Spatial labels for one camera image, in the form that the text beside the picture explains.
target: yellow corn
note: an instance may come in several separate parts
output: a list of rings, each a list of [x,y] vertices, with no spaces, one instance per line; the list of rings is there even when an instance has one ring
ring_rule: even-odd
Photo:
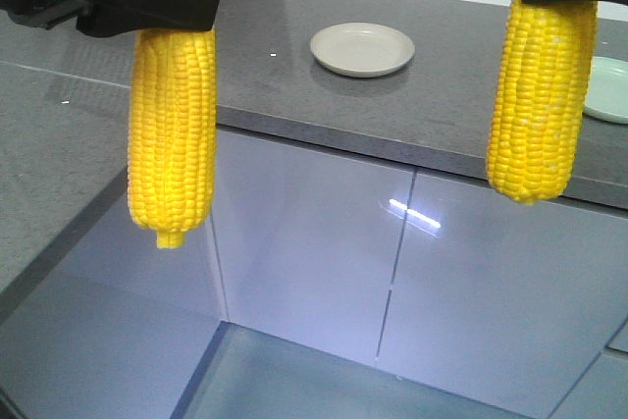
[[[571,177],[597,3],[512,0],[487,153],[489,183],[515,201],[559,196]]]
[[[207,217],[216,147],[214,31],[141,31],[135,45],[129,132],[129,207],[179,247]]]

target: white plate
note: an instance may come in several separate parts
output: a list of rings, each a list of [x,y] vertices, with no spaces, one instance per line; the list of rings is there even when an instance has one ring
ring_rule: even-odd
[[[585,113],[628,124],[628,63],[601,56],[593,58]]]
[[[330,71],[353,78],[374,78],[405,66],[414,55],[414,43],[389,26],[341,24],[312,36],[310,50]]]

